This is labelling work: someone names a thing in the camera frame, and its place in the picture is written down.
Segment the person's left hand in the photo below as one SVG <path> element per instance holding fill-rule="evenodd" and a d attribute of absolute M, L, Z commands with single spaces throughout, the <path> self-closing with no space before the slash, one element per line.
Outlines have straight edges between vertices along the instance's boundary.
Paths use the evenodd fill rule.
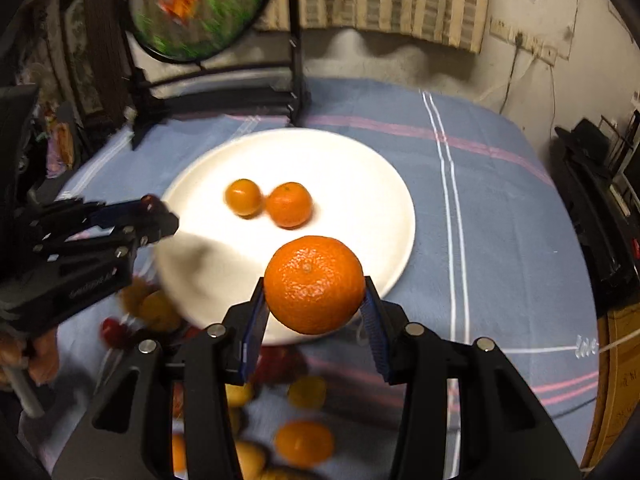
<path fill-rule="evenodd" d="M 55 378 L 60 369 L 58 354 L 58 329 L 52 328 L 32 342 L 27 350 L 24 341 L 14 339 L 8 334 L 1 335 L 1 367 L 16 367 L 27 370 L 29 376 L 38 385 L 46 384 Z"/>

